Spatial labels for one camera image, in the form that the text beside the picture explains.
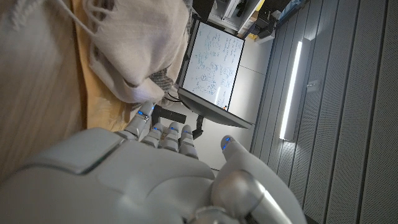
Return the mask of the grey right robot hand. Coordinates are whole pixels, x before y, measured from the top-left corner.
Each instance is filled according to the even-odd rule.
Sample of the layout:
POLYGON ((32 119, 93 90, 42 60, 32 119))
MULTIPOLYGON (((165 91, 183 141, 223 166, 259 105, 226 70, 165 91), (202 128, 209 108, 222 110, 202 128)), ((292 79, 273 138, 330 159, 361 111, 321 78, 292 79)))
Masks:
POLYGON ((305 223, 295 195, 231 136, 214 173, 190 126, 143 135, 154 105, 128 126, 92 128, 27 160, 1 184, 2 223, 305 223))

